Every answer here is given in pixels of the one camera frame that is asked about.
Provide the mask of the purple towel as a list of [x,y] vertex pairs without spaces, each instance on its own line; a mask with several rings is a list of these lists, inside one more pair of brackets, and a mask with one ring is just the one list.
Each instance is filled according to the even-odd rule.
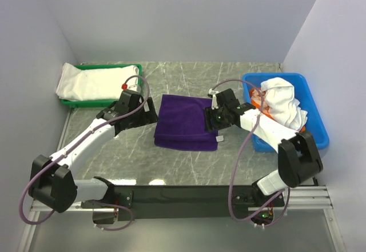
[[216,151],[218,131],[205,130],[206,107],[211,107],[209,98],[164,94],[154,144],[179,151]]

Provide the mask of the large white waffle towel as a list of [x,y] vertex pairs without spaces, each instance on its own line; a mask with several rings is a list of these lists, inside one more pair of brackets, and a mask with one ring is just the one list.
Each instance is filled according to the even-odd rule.
[[65,63],[55,93],[68,101],[117,100],[124,82],[138,83],[138,73],[135,65],[82,70]]

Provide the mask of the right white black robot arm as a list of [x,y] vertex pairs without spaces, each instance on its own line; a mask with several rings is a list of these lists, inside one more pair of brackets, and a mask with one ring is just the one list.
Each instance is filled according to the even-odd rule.
[[315,139],[308,131],[287,128],[264,115],[250,103],[240,103],[232,89],[209,90],[210,107],[204,108],[207,131],[233,125],[251,131],[265,141],[278,156],[277,169],[252,184],[252,201],[266,205],[276,192],[297,187],[323,170]]

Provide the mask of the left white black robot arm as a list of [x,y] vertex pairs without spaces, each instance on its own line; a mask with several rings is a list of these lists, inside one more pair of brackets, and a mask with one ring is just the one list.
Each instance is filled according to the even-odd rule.
[[32,163],[28,194],[53,211],[63,213],[72,204],[96,201],[101,207],[115,202],[115,185],[102,177],[76,180],[74,175],[106,142],[120,132],[158,121],[150,96],[124,90],[119,100],[101,110],[74,140],[50,157]]

